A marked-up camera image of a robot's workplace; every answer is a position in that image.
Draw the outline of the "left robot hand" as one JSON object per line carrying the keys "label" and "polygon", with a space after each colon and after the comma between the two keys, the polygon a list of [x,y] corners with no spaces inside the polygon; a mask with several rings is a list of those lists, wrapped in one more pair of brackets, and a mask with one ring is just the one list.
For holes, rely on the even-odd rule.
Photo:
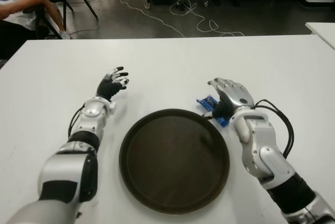
{"label": "left robot hand", "polygon": [[124,67],[119,66],[106,73],[97,88],[96,96],[110,100],[120,90],[126,89],[129,73],[123,70]]}

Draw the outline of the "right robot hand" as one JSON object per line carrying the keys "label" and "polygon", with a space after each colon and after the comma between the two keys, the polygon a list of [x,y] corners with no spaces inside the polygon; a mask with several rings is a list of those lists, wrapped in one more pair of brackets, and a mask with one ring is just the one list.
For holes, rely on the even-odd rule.
{"label": "right robot hand", "polygon": [[208,81],[208,85],[214,87],[219,95],[219,102],[213,111],[202,115],[206,119],[220,118],[229,119],[236,111],[251,109],[254,100],[248,90],[240,83],[222,78]]}

